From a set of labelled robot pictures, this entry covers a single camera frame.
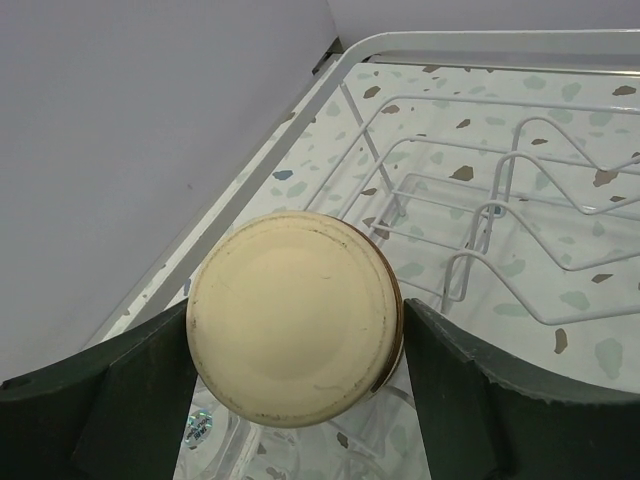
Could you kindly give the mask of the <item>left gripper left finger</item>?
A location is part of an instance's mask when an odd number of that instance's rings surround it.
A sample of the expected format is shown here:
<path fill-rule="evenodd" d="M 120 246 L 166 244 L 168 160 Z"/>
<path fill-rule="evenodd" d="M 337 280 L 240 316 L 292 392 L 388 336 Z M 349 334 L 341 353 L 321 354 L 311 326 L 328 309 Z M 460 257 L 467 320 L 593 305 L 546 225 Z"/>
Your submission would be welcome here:
<path fill-rule="evenodd" d="M 180 302 L 4 381 L 2 478 L 172 478 L 196 377 Z"/>

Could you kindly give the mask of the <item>white wire dish rack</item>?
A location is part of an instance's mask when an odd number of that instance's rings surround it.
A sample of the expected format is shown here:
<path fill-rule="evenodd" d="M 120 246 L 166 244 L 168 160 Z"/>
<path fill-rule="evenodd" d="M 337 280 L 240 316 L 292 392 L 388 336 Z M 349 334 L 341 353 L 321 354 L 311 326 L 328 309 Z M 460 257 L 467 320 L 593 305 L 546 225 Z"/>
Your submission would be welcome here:
<path fill-rule="evenodd" d="M 305 211 L 363 232 L 403 304 L 639 397 L 639 35 L 387 33 L 349 48 L 105 335 L 183 302 L 216 244 Z"/>

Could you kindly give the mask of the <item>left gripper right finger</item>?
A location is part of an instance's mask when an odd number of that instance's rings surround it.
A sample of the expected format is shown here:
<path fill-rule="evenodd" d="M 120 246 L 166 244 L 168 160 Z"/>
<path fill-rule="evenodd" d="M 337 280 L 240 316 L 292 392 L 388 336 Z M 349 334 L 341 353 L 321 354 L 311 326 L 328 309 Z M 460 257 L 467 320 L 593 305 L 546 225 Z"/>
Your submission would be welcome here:
<path fill-rule="evenodd" d="M 638 478 L 638 395 L 535 366 L 418 299 L 403 310 L 432 478 Z"/>

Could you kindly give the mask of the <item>clear glass cup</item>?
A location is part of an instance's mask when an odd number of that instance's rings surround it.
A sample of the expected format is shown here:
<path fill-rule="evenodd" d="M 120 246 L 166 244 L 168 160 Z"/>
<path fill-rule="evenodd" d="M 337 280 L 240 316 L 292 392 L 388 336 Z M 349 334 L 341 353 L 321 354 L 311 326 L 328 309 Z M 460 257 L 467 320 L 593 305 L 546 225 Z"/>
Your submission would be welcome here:
<path fill-rule="evenodd" d="M 427 479 L 412 397 L 386 387 L 313 427 L 252 424 L 196 384 L 177 479 Z"/>

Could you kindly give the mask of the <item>beige brown ceramic cup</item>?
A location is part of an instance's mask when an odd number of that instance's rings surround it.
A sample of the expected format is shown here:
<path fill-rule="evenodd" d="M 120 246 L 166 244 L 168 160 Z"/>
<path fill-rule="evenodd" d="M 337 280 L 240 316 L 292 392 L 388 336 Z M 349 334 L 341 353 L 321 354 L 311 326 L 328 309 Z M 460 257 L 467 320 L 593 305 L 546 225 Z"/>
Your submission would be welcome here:
<path fill-rule="evenodd" d="M 219 241 L 186 333 L 211 394 L 256 424 L 299 428 L 374 396 L 403 353 L 401 291 L 381 250 L 335 217 L 283 211 Z"/>

